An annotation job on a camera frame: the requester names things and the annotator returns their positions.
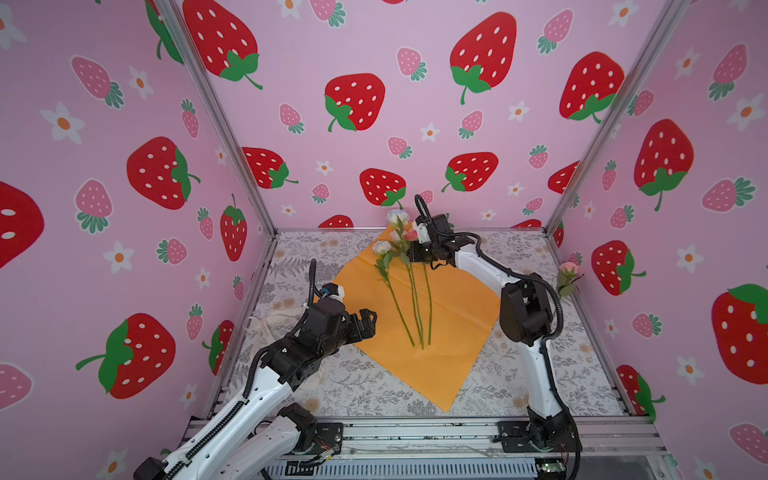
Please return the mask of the cream fake rose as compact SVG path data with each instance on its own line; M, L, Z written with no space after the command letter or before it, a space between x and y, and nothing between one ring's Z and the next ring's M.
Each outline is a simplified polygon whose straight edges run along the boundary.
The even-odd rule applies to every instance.
M397 254L397 257L400 259L400 262L405 269L405 275L408 278L408 285L411 290L410 296L419 346L421 349L424 349L426 346L424 325L419 305L414 265L409 259L409 249L412 241L415 239L416 232L412 228L409 214L403 209L390 210L387 213L387 221L392 227L392 232L390 234L392 254Z

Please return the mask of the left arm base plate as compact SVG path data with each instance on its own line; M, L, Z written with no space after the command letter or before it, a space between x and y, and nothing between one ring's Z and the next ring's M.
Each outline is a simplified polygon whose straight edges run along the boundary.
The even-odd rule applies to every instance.
M253 440L258 452L272 456L323 456L341 451L341 434L341 423L301 427L290 420L274 418L270 424L256 430Z

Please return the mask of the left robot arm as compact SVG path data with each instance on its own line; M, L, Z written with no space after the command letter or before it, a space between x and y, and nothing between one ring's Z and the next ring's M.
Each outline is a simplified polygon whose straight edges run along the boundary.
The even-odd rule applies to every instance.
M350 313L337 295L309 304L297 325L257 354L245 385L204 428L166 458L149 457L135 479L246 479L276 458L313 443L314 416L292 405L262 433L254 429L290 397L324 359L374 337L377 314Z

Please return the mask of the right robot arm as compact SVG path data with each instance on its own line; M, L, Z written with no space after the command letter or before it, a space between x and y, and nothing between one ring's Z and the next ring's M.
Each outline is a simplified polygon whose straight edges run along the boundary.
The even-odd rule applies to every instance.
M582 452L578 427L561 398L548 342L563 330L564 312L554 287L540 275L516 272L489 257L482 239L455 232L444 214L421 213L409 259L444 262L479 280L500 299L499 325L518 347L528 383L528 426L521 438L539 451Z

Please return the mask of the orange wrapping paper sheet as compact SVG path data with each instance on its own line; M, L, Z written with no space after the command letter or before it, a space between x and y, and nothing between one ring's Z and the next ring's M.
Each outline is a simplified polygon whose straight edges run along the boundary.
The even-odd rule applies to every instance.
M497 322L500 299L481 281L447 266L433 270L394 258L382 276L375 232L335 277L347 310L377 316L375 334L357 347L397 379L447 412Z

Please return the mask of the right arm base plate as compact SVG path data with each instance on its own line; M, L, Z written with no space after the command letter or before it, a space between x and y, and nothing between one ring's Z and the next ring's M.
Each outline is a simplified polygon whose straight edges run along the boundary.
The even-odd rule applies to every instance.
M525 421L501 421L493 443L505 453L581 453L583 447L572 423L537 424Z

